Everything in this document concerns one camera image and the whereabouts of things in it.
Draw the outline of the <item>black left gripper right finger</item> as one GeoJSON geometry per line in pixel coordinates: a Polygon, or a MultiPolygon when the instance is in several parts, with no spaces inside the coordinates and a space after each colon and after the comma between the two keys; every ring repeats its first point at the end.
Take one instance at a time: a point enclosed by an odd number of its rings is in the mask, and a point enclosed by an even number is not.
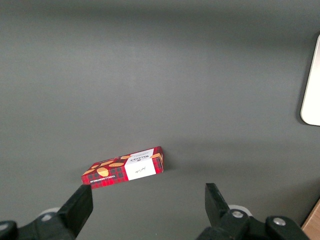
{"type": "Polygon", "coordinates": [[[228,206],[214,183],[205,184],[205,210],[210,222],[198,240],[308,240],[292,219],[272,215],[264,222],[228,206]]]}

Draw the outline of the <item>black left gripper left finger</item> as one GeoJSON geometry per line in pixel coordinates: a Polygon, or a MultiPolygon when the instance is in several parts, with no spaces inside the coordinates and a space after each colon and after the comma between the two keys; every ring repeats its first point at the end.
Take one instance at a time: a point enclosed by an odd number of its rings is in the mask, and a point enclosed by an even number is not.
{"type": "Polygon", "coordinates": [[[2,240],[75,240],[93,211],[90,185],[81,185],[62,207],[43,211],[18,227],[13,220],[0,222],[2,240]]]}

